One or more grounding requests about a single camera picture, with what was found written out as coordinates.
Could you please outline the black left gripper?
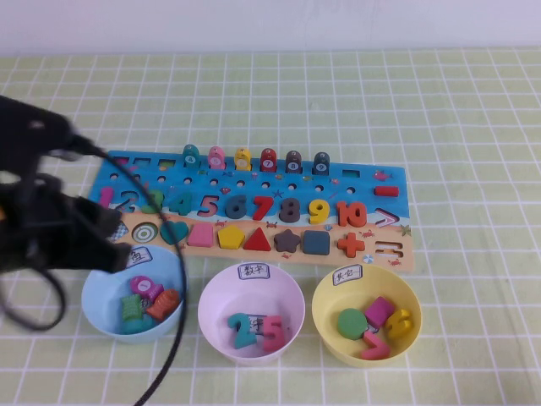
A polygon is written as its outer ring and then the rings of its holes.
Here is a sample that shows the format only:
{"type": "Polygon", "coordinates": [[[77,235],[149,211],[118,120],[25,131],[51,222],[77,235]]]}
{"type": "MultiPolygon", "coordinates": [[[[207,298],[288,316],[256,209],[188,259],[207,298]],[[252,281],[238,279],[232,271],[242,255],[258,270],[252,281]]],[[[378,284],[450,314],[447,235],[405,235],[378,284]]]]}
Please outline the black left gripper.
{"type": "Polygon", "coordinates": [[[22,241],[20,268],[123,271],[132,246],[111,237],[122,214],[82,196],[62,192],[60,179],[26,174],[19,188],[22,241]]]}

